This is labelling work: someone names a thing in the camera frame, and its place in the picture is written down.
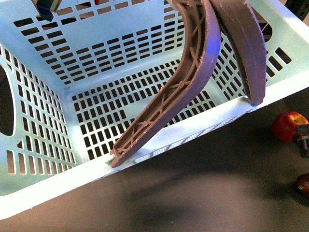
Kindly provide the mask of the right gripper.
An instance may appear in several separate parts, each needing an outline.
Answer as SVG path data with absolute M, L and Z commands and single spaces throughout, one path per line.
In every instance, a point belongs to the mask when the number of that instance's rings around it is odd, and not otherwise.
M 309 157 L 309 125 L 299 125 L 296 128 L 296 135 L 293 137 L 294 143 L 297 145 L 300 155 L 303 158 Z

